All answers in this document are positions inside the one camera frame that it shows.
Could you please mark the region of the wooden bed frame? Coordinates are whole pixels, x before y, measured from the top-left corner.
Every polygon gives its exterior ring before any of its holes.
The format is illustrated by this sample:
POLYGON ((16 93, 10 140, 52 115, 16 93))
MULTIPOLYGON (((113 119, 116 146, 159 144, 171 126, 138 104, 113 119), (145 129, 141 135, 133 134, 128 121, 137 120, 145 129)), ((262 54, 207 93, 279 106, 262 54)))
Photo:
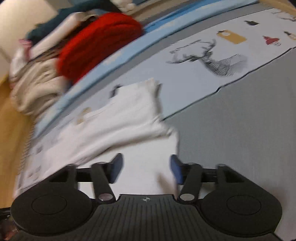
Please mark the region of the wooden bed frame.
POLYGON ((1 79, 1 208, 9 207, 14 199, 16 176, 32 126, 30 117, 13 107, 10 92, 10 84, 5 76, 1 79))

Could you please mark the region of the folded beige blanket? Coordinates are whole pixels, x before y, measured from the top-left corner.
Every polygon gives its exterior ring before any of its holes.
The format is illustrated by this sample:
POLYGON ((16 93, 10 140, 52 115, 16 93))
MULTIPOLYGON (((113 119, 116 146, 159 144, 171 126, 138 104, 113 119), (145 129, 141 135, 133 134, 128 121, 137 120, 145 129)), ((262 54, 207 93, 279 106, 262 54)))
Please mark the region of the folded beige blanket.
POLYGON ((70 87, 70 81, 58 73, 60 47, 49 49, 28 60, 25 50, 17 49, 11 61, 9 81, 11 101, 25 115, 42 116, 70 87))

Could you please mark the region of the light blue pillow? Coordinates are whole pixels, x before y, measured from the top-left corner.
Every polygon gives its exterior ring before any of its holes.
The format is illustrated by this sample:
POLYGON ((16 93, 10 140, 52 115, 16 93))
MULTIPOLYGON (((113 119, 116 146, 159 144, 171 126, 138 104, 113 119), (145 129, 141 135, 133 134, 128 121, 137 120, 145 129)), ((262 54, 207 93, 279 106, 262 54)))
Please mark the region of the light blue pillow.
POLYGON ((200 1, 181 7, 148 24, 144 28, 144 35, 103 60, 50 107, 35 125, 34 138, 39 137, 75 99, 150 46, 199 21, 254 3, 257 1, 200 1))

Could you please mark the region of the printed light bed sheet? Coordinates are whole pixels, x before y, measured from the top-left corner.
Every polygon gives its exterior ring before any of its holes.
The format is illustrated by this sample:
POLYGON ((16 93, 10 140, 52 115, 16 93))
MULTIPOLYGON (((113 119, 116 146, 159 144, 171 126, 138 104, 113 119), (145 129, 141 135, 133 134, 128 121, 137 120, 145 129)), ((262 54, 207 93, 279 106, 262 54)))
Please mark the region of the printed light bed sheet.
POLYGON ((153 54, 84 100, 55 128, 86 108, 104 107, 120 87, 149 79, 161 86, 164 122, 294 47, 295 17, 283 11, 266 9, 228 20, 153 54))

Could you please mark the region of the dark teal garment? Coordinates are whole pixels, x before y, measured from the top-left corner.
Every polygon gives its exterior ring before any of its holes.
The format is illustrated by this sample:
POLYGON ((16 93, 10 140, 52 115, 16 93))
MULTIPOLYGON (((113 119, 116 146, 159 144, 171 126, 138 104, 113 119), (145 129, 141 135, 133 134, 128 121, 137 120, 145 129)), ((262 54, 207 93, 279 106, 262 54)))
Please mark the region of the dark teal garment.
POLYGON ((119 8, 111 1, 92 0, 84 1, 76 4, 70 8, 59 9, 57 15, 51 20, 38 25, 36 28, 28 32, 25 36, 25 40, 31 41, 32 45, 36 45, 44 37, 49 35, 56 27, 62 23, 72 13, 87 12, 93 9, 100 9, 112 13, 121 13, 119 8))

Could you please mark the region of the white small garment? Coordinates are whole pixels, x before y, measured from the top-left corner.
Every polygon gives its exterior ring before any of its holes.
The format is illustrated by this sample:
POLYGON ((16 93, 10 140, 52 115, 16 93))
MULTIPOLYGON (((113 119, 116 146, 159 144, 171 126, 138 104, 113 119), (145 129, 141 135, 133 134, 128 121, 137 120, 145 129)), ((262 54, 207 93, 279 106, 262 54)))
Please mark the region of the white small garment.
POLYGON ((160 84, 145 80, 120 87, 107 104, 86 108, 61 128, 35 142, 16 193, 20 194, 69 164, 89 167, 125 160, 117 182, 120 194, 176 194, 169 158, 178 151, 178 132, 162 120, 160 84))

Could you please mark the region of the red knitted garment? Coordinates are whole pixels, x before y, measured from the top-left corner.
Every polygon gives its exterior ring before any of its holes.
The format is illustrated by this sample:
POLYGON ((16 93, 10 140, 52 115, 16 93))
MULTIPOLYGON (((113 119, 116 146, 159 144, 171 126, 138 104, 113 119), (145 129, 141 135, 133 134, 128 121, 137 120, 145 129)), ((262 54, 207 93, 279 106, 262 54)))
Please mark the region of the red knitted garment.
POLYGON ((121 13, 106 13, 82 29, 62 48, 57 70, 76 84, 104 59, 143 34, 142 25, 121 13))

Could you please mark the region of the white pink folded garment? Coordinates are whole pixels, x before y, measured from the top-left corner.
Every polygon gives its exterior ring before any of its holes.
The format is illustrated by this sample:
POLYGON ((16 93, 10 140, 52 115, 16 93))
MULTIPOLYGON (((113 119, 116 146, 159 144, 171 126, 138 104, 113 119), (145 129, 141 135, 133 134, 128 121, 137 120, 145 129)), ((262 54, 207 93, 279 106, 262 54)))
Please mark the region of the white pink folded garment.
POLYGON ((11 61, 10 81, 12 83, 17 82, 21 77, 21 72, 25 70, 25 67, 31 60, 58 45, 92 17, 96 18, 96 15, 87 16, 83 12, 71 13, 36 44, 33 44, 32 40, 27 40, 32 48, 26 49, 23 45, 20 45, 11 61))

